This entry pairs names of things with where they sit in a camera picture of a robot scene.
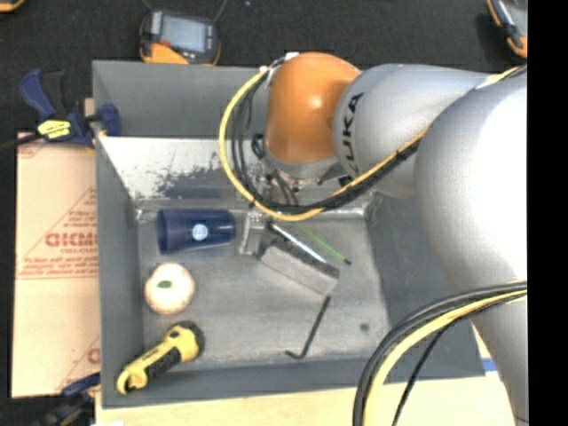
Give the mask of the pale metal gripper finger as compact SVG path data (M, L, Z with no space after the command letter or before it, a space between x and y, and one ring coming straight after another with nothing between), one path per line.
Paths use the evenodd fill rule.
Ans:
M241 244L240 253L242 255L253 255L254 249L250 246L250 233L251 233L251 220L249 217L244 217L241 229Z
M251 212L249 216L249 252L256 255L262 246L267 218L261 212Z

